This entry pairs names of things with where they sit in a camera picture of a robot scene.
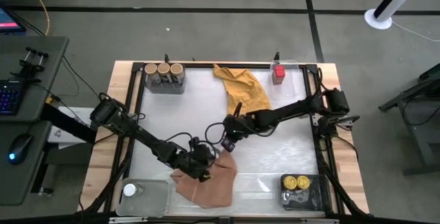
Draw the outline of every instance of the white bottle cap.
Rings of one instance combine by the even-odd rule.
[[[133,196],[137,191],[138,189],[132,183],[129,183],[126,186],[124,186],[124,195],[128,197]]]

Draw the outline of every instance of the computer screen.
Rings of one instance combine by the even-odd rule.
[[[0,32],[16,31],[24,31],[24,29],[3,8],[0,8]]]

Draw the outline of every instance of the yellow cloth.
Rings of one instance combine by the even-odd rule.
[[[233,114],[240,102],[240,114],[270,109],[269,98],[249,69],[228,69],[214,65],[214,76],[223,80],[228,92],[228,114]]]

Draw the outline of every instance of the floor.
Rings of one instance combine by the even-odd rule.
[[[37,0],[0,1],[9,5],[39,5]],[[269,61],[275,52],[280,52],[282,59],[336,63],[351,113],[361,116],[353,136],[371,213],[439,222],[440,173],[402,175],[403,169],[418,164],[415,148],[397,110],[380,113],[377,106],[414,84],[419,74],[439,63],[440,47],[395,25],[386,31],[373,30],[359,14],[308,15],[301,11],[310,9],[311,4],[315,10],[367,10],[377,7],[380,1],[44,0],[47,6],[115,8],[50,12],[50,35],[70,38],[66,57],[96,91],[107,90],[115,60],[162,59],[165,53],[180,60]],[[140,9],[118,9],[133,7]],[[167,13],[159,8],[234,10],[201,13],[176,9]],[[244,13],[242,8],[271,10],[263,14]],[[407,0],[401,10],[440,11],[440,2]],[[45,29],[42,12],[18,13]],[[394,21],[425,36],[440,38],[440,16],[399,15],[394,16]],[[79,95],[66,97],[65,102],[73,107],[96,105],[93,93],[82,83],[80,86]],[[75,92],[74,81],[66,71],[58,74],[53,92]],[[50,198],[28,197],[21,207],[0,208],[0,216],[74,212],[85,171],[84,166],[60,166],[55,180],[59,193]],[[35,210],[34,204],[42,206]]]

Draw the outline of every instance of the red block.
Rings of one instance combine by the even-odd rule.
[[[272,72],[272,82],[274,85],[281,84],[286,76],[286,72],[284,70],[284,66],[277,65],[274,67],[274,71]]]

